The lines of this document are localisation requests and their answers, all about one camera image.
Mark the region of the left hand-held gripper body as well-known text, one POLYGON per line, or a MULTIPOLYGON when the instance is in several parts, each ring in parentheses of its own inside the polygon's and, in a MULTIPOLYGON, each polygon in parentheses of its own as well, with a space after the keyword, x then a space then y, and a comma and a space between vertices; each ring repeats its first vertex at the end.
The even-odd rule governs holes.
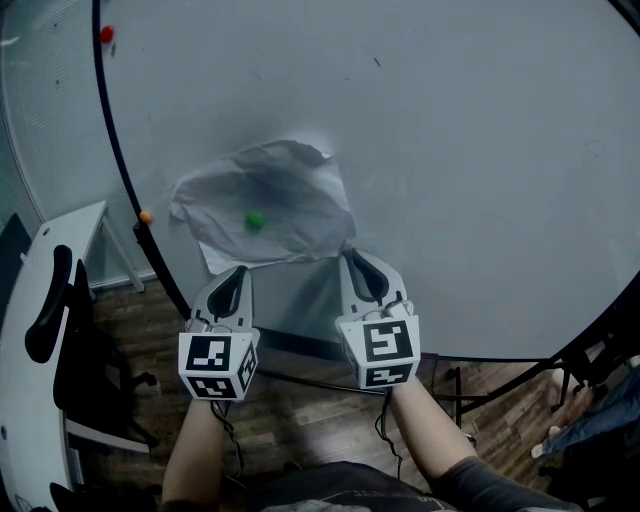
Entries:
POLYGON ((226 326, 180 333, 178 372, 193 399, 242 401, 258 366, 260 333, 226 326))

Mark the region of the person's left forearm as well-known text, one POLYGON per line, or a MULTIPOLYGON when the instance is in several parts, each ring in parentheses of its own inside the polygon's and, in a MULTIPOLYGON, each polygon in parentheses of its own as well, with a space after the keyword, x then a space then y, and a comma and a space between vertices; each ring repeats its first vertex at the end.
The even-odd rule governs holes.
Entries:
POLYGON ((218 512, 223 473, 224 425, 212 403, 192 400, 166 466, 162 504, 218 512))

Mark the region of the white desk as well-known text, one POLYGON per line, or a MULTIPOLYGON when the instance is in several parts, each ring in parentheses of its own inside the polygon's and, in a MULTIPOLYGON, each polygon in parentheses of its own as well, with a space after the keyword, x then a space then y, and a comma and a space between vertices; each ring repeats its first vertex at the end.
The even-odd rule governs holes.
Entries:
POLYGON ((93 205, 42 224, 22 266, 8 301, 0 332, 0 472, 11 506, 18 512, 38 507, 57 509, 49 487, 71 488, 68 437, 146 453, 148 445, 109 435, 68 421, 54 403, 53 385, 60 351, 48 362, 33 361, 25 348, 25 334, 34 323, 53 276, 53 251, 65 245, 74 261, 90 252, 96 234, 105 231, 118 256, 124 254, 105 217, 106 204, 93 205))

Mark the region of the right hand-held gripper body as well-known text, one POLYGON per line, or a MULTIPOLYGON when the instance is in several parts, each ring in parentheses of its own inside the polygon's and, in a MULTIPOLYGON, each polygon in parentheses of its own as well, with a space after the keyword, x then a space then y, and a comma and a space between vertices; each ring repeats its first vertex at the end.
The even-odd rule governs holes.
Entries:
POLYGON ((400 294, 386 305, 335 322, 346 360, 361 389, 404 384, 420 362, 419 318, 400 294))

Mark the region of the white paper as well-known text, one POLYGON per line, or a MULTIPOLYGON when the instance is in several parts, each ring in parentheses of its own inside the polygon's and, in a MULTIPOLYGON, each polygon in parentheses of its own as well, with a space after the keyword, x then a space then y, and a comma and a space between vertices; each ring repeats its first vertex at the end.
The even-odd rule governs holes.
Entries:
POLYGON ((334 157, 295 140, 236 152, 180 178, 170 212, 211 274, 334 257, 356 236, 334 157), (262 230, 246 227, 251 211, 265 216, 262 230))

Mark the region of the black monitor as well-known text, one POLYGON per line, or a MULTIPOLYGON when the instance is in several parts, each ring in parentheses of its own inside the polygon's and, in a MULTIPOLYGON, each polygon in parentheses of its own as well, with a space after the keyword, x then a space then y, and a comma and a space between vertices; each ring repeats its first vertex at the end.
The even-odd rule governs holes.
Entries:
POLYGON ((23 265, 22 257, 28 253, 31 242, 18 214, 12 214, 0 232, 0 330, 23 265))

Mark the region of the person's dark shirt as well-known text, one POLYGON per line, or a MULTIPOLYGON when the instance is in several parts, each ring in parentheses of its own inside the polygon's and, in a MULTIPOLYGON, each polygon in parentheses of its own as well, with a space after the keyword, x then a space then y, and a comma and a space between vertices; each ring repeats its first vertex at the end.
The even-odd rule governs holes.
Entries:
POLYGON ((373 467, 336 462, 292 471, 248 501, 245 512, 583 512, 576 504, 524 487, 477 457, 454 465, 433 491, 373 467))

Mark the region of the black office chair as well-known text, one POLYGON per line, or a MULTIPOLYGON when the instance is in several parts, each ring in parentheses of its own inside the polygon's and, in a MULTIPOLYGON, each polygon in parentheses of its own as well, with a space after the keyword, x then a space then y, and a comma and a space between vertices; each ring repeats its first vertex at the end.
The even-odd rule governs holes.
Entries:
POLYGON ((585 512, 640 512, 640 438, 611 434, 574 445, 560 466, 539 474, 552 496, 585 512))
POLYGON ((53 275, 43 307, 25 334, 25 348, 44 364, 60 349, 54 375, 55 405, 72 422, 105 434, 128 429, 154 448, 158 440, 133 418, 134 390, 154 386, 149 372, 133 376, 113 339, 100 330, 93 315, 87 273, 65 245, 53 251, 53 275))
POLYGON ((82 487, 72 491, 51 483, 50 494, 57 511, 48 507, 32 507, 28 512, 157 512, 161 497, 161 486, 151 485, 144 489, 82 487))

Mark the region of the black-framed whiteboard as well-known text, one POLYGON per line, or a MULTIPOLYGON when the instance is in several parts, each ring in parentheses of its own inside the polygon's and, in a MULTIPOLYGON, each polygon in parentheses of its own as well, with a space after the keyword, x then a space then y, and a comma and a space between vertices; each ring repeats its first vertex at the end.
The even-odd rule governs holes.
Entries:
POLYGON ((180 316, 211 278, 175 184, 294 140, 445 359, 640 351, 640 0, 93 0, 134 232, 180 316))

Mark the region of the person's right forearm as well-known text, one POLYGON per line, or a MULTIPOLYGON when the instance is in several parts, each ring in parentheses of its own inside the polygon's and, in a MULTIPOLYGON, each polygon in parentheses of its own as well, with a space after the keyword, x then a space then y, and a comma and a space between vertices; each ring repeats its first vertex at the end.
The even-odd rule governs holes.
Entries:
POLYGON ((466 435, 417 377, 393 388, 390 405, 411 458, 431 488, 459 463, 478 459, 466 435))

